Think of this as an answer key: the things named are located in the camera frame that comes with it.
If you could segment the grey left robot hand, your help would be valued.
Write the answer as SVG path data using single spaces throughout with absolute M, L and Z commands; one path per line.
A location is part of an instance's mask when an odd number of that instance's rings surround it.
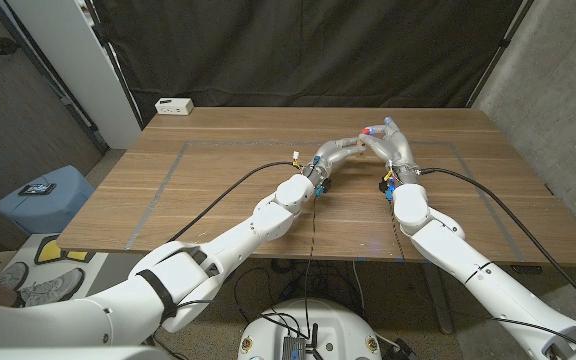
M 326 179 L 339 168 L 349 157 L 363 154 L 366 146 L 357 137 L 342 138 L 325 142 L 314 154 L 306 166 L 303 175 L 315 189 L 323 185 Z

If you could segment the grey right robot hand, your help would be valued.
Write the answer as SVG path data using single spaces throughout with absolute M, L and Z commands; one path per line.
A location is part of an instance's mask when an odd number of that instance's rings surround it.
M 406 136 L 390 116 L 384 118 L 383 125 L 365 127 L 359 140 L 369 146 L 403 184 L 418 184 L 419 166 Z

